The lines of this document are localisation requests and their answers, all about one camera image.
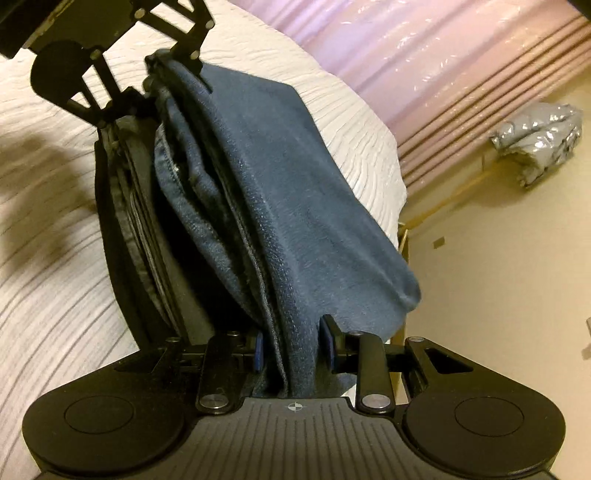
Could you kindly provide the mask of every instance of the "screw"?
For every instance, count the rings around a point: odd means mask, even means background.
[[[199,400],[202,407],[211,408],[212,410],[218,410],[224,408],[228,404],[228,397],[219,393],[212,393],[211,395],[205,395]]]
[[[382,395],[381,393],[372,393],[364,396],[361,399],[361,403],[367,408],[381,410],[382,408],[388,407],[391,402],[386,395]]]

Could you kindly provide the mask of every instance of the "dark blue denim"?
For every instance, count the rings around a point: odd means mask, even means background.
[[[319,320],[386,340],[420,291],[358,202],[288,85],[205,64],[200,78],[147,58],[162,117],[158,183],[199,252],[265,332],[255,394],[342,393],[319,359]]]

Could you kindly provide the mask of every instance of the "textured white blanket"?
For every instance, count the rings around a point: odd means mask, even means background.
[[[204,61],[293,85],[353,191],[396,242],[405,200],[396,142],[340,80],[225,0]],[[143,58],[171,42],[137,25],[107,58],[140,87]],[[37,474],[21,420],[42,393],[136,350],[109,282],[93,182],[96,131],[33,94],[33,55],[0,60],[0,478]]]

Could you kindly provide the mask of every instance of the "metal bolt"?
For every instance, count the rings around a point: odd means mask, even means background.
[[[211,395],[205,395],[199,400],[202,407],[217,410],[224,408],[228,404],[228,397],[219,393],[212,393]]]
[[[381,393],[372,393],[364,396],[361,399],[361,403],[367,408],[381,410],[382,408],[388,407],[391,402],[386,395],[382,395]]]
[[[90,59],[92,61],[98,60],[102,54],[103,53],[97,48],[96,50],[93,50],[90,54]]]

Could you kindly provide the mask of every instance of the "circular pad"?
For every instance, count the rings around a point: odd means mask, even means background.
[[[484,437],[502,437],[523,424],[517,405],[495,397],[470,398],[456,407],[456,420],[466,430]]]
[[[145,390],[92,395],[65,385],[31,405],[22,433],[31,453],[58,472],[114,476],[169,452],[183,432],[183,411],[173,395]]]
[[[429,387],[410,402],[404,429],[418,450],[469,478],[509,477],[553,460],[565,427],[550,400],[519,384],[487,395],[459,380],[447,391]]]
[[[109,433],[124,427],[134,416],[134,406],[119,397],[97,395],[74,402],[66,410],[66,422],[81,433]]]

